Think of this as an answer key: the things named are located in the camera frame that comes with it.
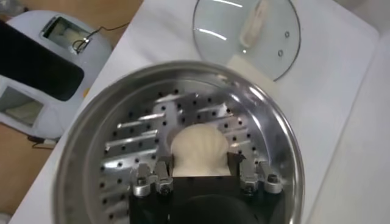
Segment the bolt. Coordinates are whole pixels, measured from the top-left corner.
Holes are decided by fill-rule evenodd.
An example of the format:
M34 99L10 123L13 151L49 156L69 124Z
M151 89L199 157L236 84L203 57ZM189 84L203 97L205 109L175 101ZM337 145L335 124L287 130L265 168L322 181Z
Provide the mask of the bolt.
M170 189L169 187L167 187L166 185L163 185L160 189L160 194L162 195L168 195L170 193Z
M245 189L244 189L244 192L246 195L253 195L254 194L254 189L252 186L246 186Z
M278 176L276 176L275 174L270 174L270 175L268 175L268 177L267 177L267 181L270 182L270 183L272 183L272 184L276 184L276 183L279 182Z

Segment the wire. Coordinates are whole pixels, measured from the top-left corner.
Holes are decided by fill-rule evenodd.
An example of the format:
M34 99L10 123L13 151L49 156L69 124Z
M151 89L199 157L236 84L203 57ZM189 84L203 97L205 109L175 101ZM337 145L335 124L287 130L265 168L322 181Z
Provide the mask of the wire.
M113 31L113 30L120 29L120 28L122 28L122 27L124 27L124 26L127 26L127 25L129 25L129 24L130 24L130 22L127 22L127 23L125 23L125 24L122 24L122 25L117 26L117 27L114 27L114 28L106 28L106 27L104 27L104 26L101 26L101 27L99 27L97 30L94 30L94 31L92 31L90 34L88 34L83 40L76 40L75 42L73 42L72 48L73 48L77 53L80 53L82 46L85 47L86 44L90 41L90 38L91 38L94 34L100 32L100 30L104 29L104 30L106 30L106 31Z

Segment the stainless steel pot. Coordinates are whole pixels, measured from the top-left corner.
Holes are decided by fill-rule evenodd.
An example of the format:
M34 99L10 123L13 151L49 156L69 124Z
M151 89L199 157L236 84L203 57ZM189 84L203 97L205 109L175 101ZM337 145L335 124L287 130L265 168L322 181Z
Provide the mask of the stainless steel pot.
M128 223L130 171L141 163L153 168L169 154L173 136L196 123L218 127L230 152L243 154L253 167L268 162L286 195L284 223L300 223L302 159L278 106L233 71L191 61L129 74L88 104L59 165L55 222Z

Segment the metal clamp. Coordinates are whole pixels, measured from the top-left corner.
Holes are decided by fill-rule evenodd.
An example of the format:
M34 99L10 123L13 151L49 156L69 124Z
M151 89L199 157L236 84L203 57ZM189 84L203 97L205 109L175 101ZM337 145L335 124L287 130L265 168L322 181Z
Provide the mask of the metal clamp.
M147 164L141 163L136 169L135 179L133 180L133 195L136 197L145 197L151 193L151 182L149 181L150 168Z
M166 163L159 161L154 167L154 172L157 174L156 191L162 195L168 195L173 191L173 178L168 175Z
M279 194L282 189L283 187L278 176L275 174L268 175L267 180L264 182L264 190L270 194Z
M247 159L239 164L240 187L247 194L252 195L258 190L258 177Z
M257 173L260 180L264 182L264 190L270 194L281 193L283 186L279 177L273 173L270 165L266 161L262 161L257 166Z

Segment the glass lid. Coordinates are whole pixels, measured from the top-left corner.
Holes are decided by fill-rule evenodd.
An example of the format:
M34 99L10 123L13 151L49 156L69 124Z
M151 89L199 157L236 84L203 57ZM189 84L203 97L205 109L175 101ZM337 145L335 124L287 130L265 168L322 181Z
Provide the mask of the glass lid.
M199 0L193 30L202 59L228 65L240 56L272 80L288 71L300 47L290 0Z

